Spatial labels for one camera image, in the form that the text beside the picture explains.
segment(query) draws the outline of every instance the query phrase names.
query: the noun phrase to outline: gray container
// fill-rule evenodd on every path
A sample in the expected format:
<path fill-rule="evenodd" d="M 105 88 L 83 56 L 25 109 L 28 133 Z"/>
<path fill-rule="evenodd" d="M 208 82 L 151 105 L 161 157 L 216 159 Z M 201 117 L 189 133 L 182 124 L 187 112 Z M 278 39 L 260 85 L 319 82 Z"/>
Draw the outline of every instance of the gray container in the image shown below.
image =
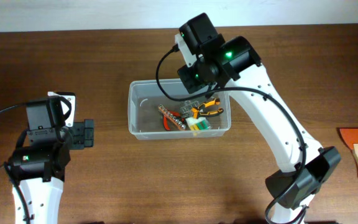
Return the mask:
<path fill-rule="evenodd" d="M 179 78 L 160 80 L 163 89 L 172 97 L 184 98 L 191 96 Z M 202 93 L 206 88 L 193 93 Z M 221 100 L 223 114 L 208 118 L 212 129 L 202 131 L 166 131 L 162 123 L 162 115 L 158 111 L 160 104 L 179 112 L 181 102 L 169 100 L 158 88 L 155 80 L 134 81 L 129 87 L 128 96 L 128 127 L 129 132 L 138 140 L 178 139 L 178 138 L 209 138 L 222 136 L 231 126 L 230 100 L 228 92 L 215 93 L 214 97 Z M 205 97 L 197 99 L 200 103 Z"/>

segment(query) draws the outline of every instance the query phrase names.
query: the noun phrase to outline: green indicator light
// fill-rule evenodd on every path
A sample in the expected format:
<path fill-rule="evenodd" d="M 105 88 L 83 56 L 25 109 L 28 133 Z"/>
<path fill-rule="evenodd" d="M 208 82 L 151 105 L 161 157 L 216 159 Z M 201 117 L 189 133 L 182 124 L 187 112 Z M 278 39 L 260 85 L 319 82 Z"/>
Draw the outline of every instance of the green indicator light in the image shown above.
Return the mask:
<path fill-rule="evenodd" d="M 231 58 L 232 56 L 233 56 L 233 53 L 232 53 L 232 52 L 226 53 L 226 57 L 227 57 L 227 58 Z"/>

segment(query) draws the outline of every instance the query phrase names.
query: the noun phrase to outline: brown tabletop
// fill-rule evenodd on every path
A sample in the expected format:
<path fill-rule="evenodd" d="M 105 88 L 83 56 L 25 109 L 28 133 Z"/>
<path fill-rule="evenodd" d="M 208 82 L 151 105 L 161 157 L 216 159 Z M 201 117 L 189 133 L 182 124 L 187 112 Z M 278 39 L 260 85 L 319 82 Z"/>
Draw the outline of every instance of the brown tabletop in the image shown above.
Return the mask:
<path fill-rule="evenodd" d="M 358 24 L 219 28 L 243 35 L 302 125 L 342 161 L 306 220 L 358 223 L 357 167 L 337 127 L 358 127 Z M 95 120 L 95 146 L 72 151 L 59 223 L 219 223 L 263 219 L 278 170 L 262 135 L 231 100 L 220 138 L 138 141 L 129 131 L 129 84 L 151 80 L 176 29 L 0 33 L 0 109 L 46 96 L 77 95 L 76 120 Z M 181 54 L 160 76 L 176 78 Z M 0 116 L 0 163 L 27 124 L 25 109 Z M 0 170 L 0 223 L 14 223 L 12 185 Z"/>

